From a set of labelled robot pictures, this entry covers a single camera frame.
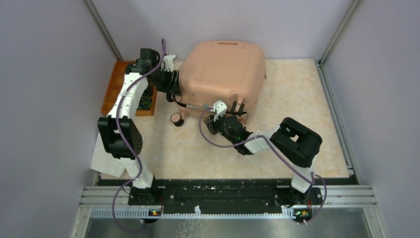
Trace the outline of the pink suitcase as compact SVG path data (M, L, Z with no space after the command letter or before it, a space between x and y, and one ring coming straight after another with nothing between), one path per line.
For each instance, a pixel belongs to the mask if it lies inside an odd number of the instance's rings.
M228 116L246 124L266 79L263 49L243 41L200 42L178 70L182 94L175 96L179 111L170 117L178 126L217 101L227 106Z

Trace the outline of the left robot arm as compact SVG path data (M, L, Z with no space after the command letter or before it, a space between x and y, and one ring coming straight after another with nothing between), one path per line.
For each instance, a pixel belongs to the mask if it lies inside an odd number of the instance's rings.
M141 49L140 57L125 68L114 106L98 120L105 151L118 160L131 177L130 205L153 205L159 201L155 177L140 159L143 137L133 118L141 97L151 85L169 95L180 95L175 58L175 55L161 56L155 50Z

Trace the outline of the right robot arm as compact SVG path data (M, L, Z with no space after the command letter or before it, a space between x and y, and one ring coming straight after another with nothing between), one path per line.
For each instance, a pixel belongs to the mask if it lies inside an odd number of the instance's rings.
M314 185L313 163L320 151L322 137L292 118L284 118L271 130L249 132L235 116L208 116L204 124L212 135L219 134L239 154L248 156L272 151L293 172L289 192L278 196L282 205L304 204Z

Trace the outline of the white cloth under left arm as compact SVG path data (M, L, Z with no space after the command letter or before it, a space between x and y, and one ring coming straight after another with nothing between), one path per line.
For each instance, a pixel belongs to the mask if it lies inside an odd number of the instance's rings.
M131 178L126 170L126 166L119 159L114 158L105 151L100 134L98 134L96 139L90 168L101 173L102 179Z

